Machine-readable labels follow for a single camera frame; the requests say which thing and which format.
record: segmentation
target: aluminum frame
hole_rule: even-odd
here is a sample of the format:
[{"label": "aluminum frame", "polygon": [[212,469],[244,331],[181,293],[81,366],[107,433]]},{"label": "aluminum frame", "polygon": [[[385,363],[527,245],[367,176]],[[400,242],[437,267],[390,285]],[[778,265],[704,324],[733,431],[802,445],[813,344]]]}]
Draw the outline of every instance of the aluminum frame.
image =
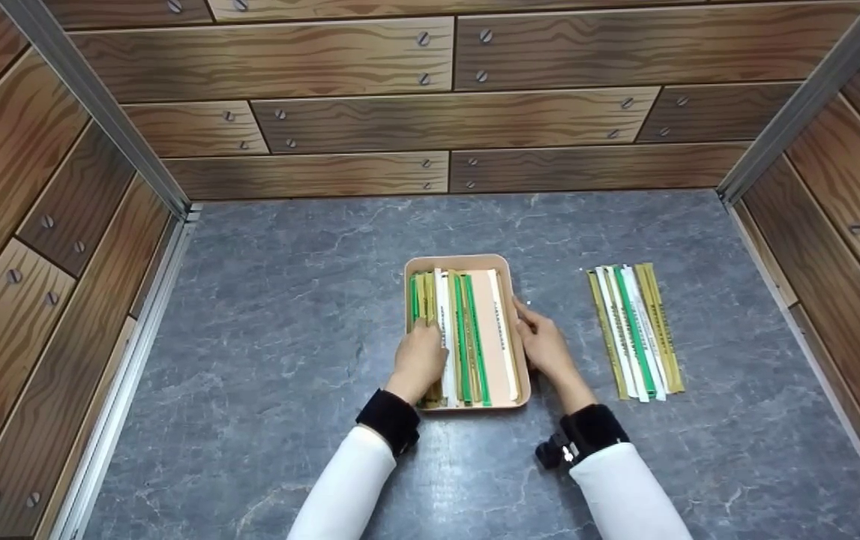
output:
[{"label": "aluminum frame", "polygon": [[724,205],[745,194],[860,68],[860,14],[718,185]]},{"label": "aluminum frame", "polygon": [[90,441],[77,465],[70,489],[63,499],[59,516],[49,536],[50,540],[77,540],[86,529],[110,459],[120,439],[122,427],[127,420],[130,404],[136,395],[139,378],[146,366],[156,332],[160,328],[163,312],[169,304],[169,295],[176,284],[176,276],[187,247],[190,246],[197,216],[199,215],[194,213],[189,220],[177,222],[170,233],[160,269],[153,277],[148,301],[139,312],[133,336],[124,351],[124,358],[107,393]]},{"label": "aluminum frame", "polygon": [[19,28],[49,67],[56,72],[100,124],[122,154],[136,167],[173,215],[186,219],[190,199],[173,180],[155,151],[133,125],[127,113],[87,64],[69,35],[53,17],[42,0],[0,0],[0,8]]}]

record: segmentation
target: person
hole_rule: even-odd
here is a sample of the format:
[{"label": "person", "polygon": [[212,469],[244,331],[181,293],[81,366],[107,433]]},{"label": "person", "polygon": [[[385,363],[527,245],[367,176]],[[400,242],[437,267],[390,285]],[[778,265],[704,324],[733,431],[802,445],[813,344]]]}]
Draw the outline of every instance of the person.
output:
[{"label": "person", "polygon": [[[513,298],[517,329],[532,366],[553,384],[562,402],[561,423],[578,441],[570,476],[583,490],[604,540],[691,539],[679,513],[643,463],[607,406],[598,403],[549,318]],[[392,375],[357,417],[337,453],[310,490],[289,540],[358,539],[396,458],[416,442],[413,406],[443,374],[446,349],[436,324],[417,321],[400,342]]]}]

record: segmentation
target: wrist strap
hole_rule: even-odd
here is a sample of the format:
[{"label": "wrist strap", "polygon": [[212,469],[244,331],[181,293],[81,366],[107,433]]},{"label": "wrist strap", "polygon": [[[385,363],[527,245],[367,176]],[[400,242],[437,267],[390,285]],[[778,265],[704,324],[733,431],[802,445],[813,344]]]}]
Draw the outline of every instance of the wrist strap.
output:
[{"label": "wrist strap", "polygon": [[377,390],[357,416],[363,424],[389,444],[393,458],[398,458],[419,440],[416,427],[420,417],[409,403],[386,390]]},{"label": "wrist strap", "polygon": [[619,426],[613,411],[604,404],[591,404],[559,421],[563,433],[576,446],[573,465],[588,455],[618,443],[628,443],[629,436]]}]

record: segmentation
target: green chopstick wrapper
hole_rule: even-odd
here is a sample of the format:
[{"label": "green chopstick wrapper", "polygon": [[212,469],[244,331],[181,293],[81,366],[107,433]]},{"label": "green chopstick wrapper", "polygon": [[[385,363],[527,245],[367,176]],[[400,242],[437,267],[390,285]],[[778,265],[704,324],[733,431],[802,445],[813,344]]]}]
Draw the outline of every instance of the green chopstick wrapper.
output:
[{"label": "green chopstick wrapper", "polygon": [[626,310],[626,319],[629,322],[629,331],[633,335],[633,349],[636,352],[636,362],[640,365],[640,371],[643,372],[643,386],[646,387],[646,394],[649,397],[656,396],[656,385],[653,383],[653,375],[649,373],[649,365],[646,363],[646,353],[643,352],[643,339],[640,336],[640,329],[636,324],[636,311],[633,310],[633,305],[629,301],[629,293],[626,292],[626,283],[622,279],[622,273],[619,272],[619,267],[613,267],[613,273],[616,275],[616,283],[619,288],[619,297],[622,298],[622,305]]},{"label": "green chopstick wrapper", "polygon": [[463,403],[473,404],[473,390],[470,389],[470,366],[466,359],[466,340],[463,336],[466,335],[466,325],[463,318],[463,288],[460,286],[460,276],[456,276],[453,283],[456,284],[457,290],[457,330],[460,332],[460,373],[463,375]]},{"label": "green chopstick wrapper", "polygon": [[484,347],[480,341],[480,323],[477,321],[477,305],[473,300],[473,279],[469,276],[463,276],[466,280],[466,296],[469,297],[470,303],[470,325],[473,328],[473,341],[477,345],[477,372],[480,373],[480,389],[484,398],[484,407],[492,407],[489,397],[489,386],[487,385],[487,366],[484,364]]}]

